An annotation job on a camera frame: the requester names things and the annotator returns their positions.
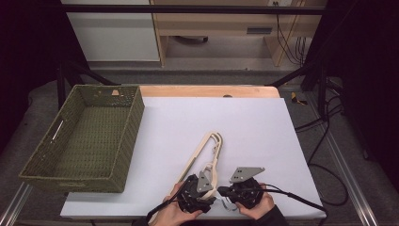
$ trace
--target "basket handle hole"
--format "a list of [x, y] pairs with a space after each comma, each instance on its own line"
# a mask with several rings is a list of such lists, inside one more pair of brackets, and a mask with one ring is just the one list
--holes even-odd
[[59, 183], [60, 186], [86, 186], [84, 183], [79, 182], [61, 182]]

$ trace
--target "metal rail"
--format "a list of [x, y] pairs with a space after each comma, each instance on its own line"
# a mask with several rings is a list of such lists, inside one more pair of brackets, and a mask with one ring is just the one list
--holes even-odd
[[[317, 101], [315, 100], [314, 94], [307, 93], [306, 96], [307, 96], [307, 99], [309, 100], [311, 109], [313, 110], [316, 117], [318, 117], [319, 114], [318, 114], [318, 110], [316, 107]], [[322, 129], [323, 129], [323, 132], [325, 132], [327, 129], [327, 126], [323, 124]], [[330, 154], [332, 156], [332, 159], [334, 160], [335, 166], [337, 167], [338, 172], [340, 173], [343, 181], [345, 182], [345, 184], [348, 188], [349, 196], [352, 200], [353, 205], [355, 206], [356, 211], [358, 212], [361, 222], [365, 226], [377, 226], [378, 223], [376, 221], [373, 210], [371, 209], [363, 192], [361, 191], [361, 188], [360, 188], [352, 170], [347, 165], [347, 163], [343, 157], [343, 154], [342, 154], [337, 142], [335, 141], [334, 136], [332, 135], [332, 133], [327, 131], [326, 138], [327, 138], [328, 145], [330, 146]]]
[[64, 12], [101, 13], [217, 13], [217, 14], [280, 14], [325, 15], [339, 12], [334, 8], [251, 7], [251, 6], [188, 6], [188, 5], [39, 5], [41, 9]]
[[32, 186], [25, 182], [21, 183], [20, 188], [15, 193], [14, 198], [9, 203], [6, 211], [0, 217], [0, 226], [11, 226], [14, 224], [31, 191]]

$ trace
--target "white cabinet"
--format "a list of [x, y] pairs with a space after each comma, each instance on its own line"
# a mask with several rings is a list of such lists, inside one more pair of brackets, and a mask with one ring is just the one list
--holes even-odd
[[[148, 0], [62, 0], [63, 4], [148, 5]], [[87, 61], [159, 61], [150, 13], [68, 13]]]

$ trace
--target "sleeve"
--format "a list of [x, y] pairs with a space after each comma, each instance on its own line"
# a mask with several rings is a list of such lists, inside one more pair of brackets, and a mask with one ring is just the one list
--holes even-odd
[[282, 215], [279, 208], [275, 205], [263, 217], [255, 220], [254, 226], [289, 226], [287, 220]]
[[146, 219], [140, 218], [137, 221], [133, 222], [132, 226], [149, 226], [149, 223]]

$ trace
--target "black gripper mount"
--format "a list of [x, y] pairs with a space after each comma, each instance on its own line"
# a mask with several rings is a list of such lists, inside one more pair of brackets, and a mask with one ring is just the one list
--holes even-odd
[[198, 182], [199, 178], [196, 174], [187, 177], [182, 192], [177, 196], [178, 204], [182, 211], [193, 213], [197, 210], [201, 210], [203, 213], [207, 213], [216, 200], [216, 197], [212, 197], [209, 200], [200, 200], [199, 198], [204, 196], [207, 191], [198, 192]]
[[229, 187], [220, 186], [217, 191], [221, 196], [229, 198], [232, 203], [240, 202], [247, 209], [255, 207], [263, 195], [261, 186], [253, 177], [244, 182], [233, 183]]

